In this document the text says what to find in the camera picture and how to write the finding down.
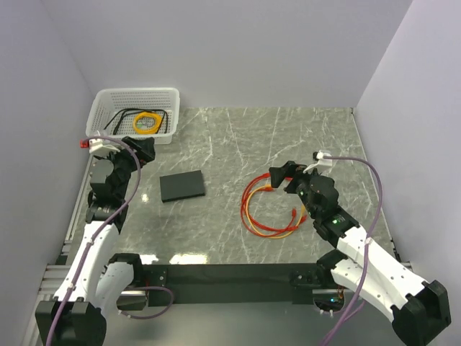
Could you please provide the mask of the black network switch box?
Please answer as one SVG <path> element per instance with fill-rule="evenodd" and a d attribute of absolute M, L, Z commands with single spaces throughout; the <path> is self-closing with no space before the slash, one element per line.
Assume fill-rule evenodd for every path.
<path fill-rule="evenodd" d="M 163 203 L 205 196 L 205 181 L 201 170 L 170 174 L 159 180 Z"/>

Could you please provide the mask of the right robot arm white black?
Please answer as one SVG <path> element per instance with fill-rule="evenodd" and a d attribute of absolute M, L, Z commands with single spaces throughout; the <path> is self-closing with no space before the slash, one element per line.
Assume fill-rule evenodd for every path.
<path fill-rule="evenodd" d="M 313 226 L 334 250 L 318 261 L 318 282 L 353 291 L 392 324 L 405 345 L 427 345 L 452 322 L 447 289 L 437 280 L 428 282 L 411 272 L 370 237 L 368 231 L 339 205 L 339 192 L 322 170 L 331 167 L 319 156 L 305 166 L 293 161 L 269 169 L 271 186 L 296 194 L 313 219 Z"/>

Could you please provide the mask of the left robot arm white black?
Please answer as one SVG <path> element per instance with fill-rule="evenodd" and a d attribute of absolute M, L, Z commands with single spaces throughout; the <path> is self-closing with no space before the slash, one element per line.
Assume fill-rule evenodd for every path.
<path fill-rule="evenodd" d="M 80 146 L 95 155 L 90 171 L 89 208 L 84 234 L 60 287 L 35 310 L 44 345 L 102 345 L 107 317 L 117 308 L 126 289 L 135 290 L 145 280 L 137 254 L 115 254 L 134 193 L 127 188 L 133 173 L 154 161 L 155 140 L 125 136 L 121 139 L 92 135 Z"/>

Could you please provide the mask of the white perforated plastic basket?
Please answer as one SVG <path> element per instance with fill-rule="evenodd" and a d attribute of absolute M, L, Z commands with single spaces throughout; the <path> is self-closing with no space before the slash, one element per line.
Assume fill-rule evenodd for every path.
<path fill-rule="evenodd" d="M 86 134 L 102 132 L 114 138 L 130 136 L 144 139 L 136 133 L 133 121 L 138 112 L 154 111 L 160 115 L 161 127 L 152 136 L 156 144 L 171 143 L 179 122 L 179 91 L 171 87 L 103 89 L 98 92 L 86 122 Z"/>

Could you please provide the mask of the black front mounting bar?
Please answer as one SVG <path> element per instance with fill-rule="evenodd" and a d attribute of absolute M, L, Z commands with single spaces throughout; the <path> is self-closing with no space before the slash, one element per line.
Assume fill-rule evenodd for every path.
<path fill-rule="evenodd" d="M 176 304 L 290 302 L 337 296 L 339 286 L 313 263 L 144 265 L 146 282 L 168 288 Z"/>

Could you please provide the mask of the aluminium rail frame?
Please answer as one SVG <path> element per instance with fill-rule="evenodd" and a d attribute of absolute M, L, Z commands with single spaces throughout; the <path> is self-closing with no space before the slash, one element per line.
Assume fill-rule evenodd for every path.
<path fill-rule="evenodd" d="M 58 255 L 54 264 L 48 265 L 45 268 L 38 291 L 39 297 L 47 299 L 54 294 L 65 279 L 66 274 L 76 257 L 76 253 L 84 233 L 85 212 L 88 206 L 87 198 L 89 194 L 90 169 L 93 163 L 93 157 L 90 156 L 86 164 L 76 203 L 73 207 L 71 220 L 69 221 L 61 253 Z"/>

